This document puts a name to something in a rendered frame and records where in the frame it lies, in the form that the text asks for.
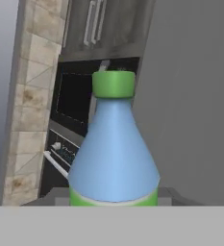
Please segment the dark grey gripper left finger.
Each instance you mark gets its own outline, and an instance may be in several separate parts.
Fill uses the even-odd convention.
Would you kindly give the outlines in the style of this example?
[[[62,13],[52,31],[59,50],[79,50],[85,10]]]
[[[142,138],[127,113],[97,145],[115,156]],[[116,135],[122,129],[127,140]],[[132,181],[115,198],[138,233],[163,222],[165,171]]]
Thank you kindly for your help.
[[[67,187],[54,187],[44,197],[27,203],[27,206],[68,206],[69,189]]]

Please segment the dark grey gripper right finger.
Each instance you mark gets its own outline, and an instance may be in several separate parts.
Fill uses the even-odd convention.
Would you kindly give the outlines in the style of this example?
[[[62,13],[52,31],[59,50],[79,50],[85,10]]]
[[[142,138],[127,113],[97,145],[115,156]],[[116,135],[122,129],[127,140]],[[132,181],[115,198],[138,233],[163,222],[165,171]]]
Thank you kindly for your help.
[[[172,187],[158,188],[158,205],[159,206],[201,206],[201,203],[190,200],[182,196]]]

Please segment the blue water bottle green cap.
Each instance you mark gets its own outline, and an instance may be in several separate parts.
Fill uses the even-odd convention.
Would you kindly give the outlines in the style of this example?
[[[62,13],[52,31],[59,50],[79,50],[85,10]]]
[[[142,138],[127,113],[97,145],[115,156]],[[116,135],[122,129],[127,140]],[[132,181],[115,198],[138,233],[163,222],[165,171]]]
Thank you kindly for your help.
[[[136,75],[92,75],[96,111],[72,163],[72,206],[155,206],[160,174],[132,112]]]

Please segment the grey fridge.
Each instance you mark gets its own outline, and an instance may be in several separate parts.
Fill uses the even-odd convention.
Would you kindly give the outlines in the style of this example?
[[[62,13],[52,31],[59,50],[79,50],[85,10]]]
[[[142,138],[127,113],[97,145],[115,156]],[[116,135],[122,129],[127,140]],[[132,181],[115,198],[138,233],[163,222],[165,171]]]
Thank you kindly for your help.
[[[157,0],[134,113],[161,184],[224,206],[224,0]]]

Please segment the black microwave oven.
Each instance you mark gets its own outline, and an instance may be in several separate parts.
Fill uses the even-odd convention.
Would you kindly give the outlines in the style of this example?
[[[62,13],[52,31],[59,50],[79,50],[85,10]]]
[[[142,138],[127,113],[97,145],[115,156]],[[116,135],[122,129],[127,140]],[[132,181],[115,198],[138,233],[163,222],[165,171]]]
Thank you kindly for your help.
[[[126,70],[137,74],[139,57],[58,63],[50,119],[77,135],[87,134],[92,94],[92,74],[101,64],[107,70]]]

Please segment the grey wall cupboard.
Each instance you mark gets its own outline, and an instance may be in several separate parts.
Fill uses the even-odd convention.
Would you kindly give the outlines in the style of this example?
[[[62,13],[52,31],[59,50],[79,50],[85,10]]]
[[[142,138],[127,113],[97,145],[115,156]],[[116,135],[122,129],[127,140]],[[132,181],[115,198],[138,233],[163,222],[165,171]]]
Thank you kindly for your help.
[[[61,62],[140,57],[156,0],[70,0]]]

